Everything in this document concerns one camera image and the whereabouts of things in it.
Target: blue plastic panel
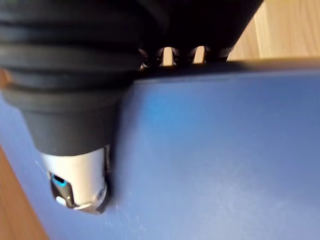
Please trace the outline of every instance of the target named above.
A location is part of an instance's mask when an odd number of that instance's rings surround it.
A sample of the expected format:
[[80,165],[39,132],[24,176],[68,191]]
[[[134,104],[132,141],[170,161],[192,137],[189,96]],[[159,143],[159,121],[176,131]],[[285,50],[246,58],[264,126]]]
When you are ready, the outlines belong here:
[[0,100],[0,144],[51,239],[320,238],[320,71],[139,82],[120,126],[111,205],[75,212]]

